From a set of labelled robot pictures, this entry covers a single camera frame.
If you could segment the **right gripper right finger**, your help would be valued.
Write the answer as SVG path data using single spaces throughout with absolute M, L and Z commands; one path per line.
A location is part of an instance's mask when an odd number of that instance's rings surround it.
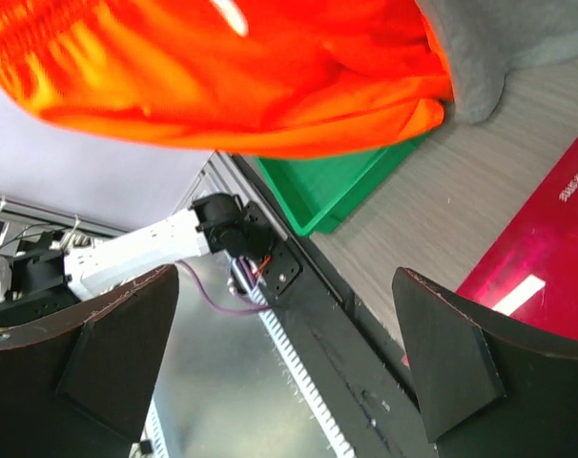
M 441 457 L 578 457 L 578 341 L 400 267 L 392 293 L 427 440 Z

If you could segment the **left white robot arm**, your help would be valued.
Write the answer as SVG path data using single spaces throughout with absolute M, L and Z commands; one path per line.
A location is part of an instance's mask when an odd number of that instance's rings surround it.
M 59 285 L 87 300 L 162 264 L 219 251 L 261 260 L 274 243 L 271 232 L 247 216 L 238 196 L 212 194 L 157 223 L 93 246 L 30 252 L 13 260 L 0 255 L 0 302 L 10 291 L 39 293 Z

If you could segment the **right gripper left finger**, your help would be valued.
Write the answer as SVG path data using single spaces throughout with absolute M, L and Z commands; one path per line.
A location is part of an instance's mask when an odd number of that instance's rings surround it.
M 175 266 L 0 329 L 0 457 L 126 457 L 178 301 Z

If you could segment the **orange shorts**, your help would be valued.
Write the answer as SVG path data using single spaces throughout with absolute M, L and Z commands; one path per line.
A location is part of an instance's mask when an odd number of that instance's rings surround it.
M 282 159 L 426 134 L 454 99 L 414 1 L 0 1 L 0 88 L 62 128 Z

